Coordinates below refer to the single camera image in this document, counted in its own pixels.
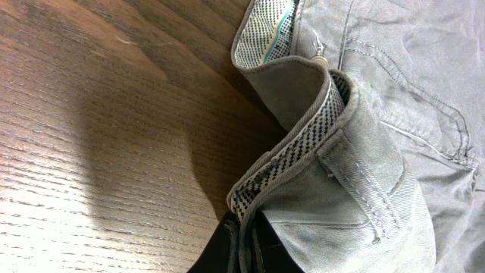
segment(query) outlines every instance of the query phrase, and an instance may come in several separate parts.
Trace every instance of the gray denim fabric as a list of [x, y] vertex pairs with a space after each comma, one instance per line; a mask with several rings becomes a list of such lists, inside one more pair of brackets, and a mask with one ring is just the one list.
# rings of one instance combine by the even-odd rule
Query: gray denim fabric
[[[290, 55], [233, 63], [288, 135], [322, 105], [333, 77], [351, 90], [325, 140], [252, 201], [239, 261], [263, 211], [306, 272], [484, 272], [485, 2], [300, 0]], [[330, 72], [309, 61], [316, 36]]]

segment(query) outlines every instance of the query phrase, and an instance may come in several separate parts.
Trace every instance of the wood grain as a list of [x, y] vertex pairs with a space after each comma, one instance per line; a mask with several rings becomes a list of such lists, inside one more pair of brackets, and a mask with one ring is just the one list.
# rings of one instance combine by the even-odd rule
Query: wood grain
[[249, 0], [0, 2], [0, 271], [185, 272], [283, 137], [230, 63]]

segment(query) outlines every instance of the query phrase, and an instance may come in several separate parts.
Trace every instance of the patterned lining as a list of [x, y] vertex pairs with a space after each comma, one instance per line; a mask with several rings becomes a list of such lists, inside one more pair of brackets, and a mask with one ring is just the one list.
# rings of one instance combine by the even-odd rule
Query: patterned lining
[[330, 91], [324, 103], [299, 135], [234, 191], [231, 197], [231, 210], [239, 220], [243, 219], [251, 202], [265, 187], [323, 141], [328, 130], [342, 114], [349, 96], [349, 88], [345, 80], [338, 78], [337, 82], [338, 84], [330, 84]]
[[298, 0], [256, 0], [234, 57], [252, 68], [289, 55]]

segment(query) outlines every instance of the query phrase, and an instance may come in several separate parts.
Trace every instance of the wooden table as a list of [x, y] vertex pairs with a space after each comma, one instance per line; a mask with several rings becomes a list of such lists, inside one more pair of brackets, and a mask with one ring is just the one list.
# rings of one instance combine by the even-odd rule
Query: wooden table
[[284, 132], [249, 0], [0, 1], [0, 272], [185, 272]]

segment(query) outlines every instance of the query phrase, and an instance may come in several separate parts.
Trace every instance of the clothing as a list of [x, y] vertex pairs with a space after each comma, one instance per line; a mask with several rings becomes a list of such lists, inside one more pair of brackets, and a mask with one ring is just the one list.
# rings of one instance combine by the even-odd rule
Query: clothing
[[485, 271], [484, 15], [472, 0], [250, 4], [233, 63], [289, 133], [227, 197], [241, 272], [256, 211], [304, 272]]

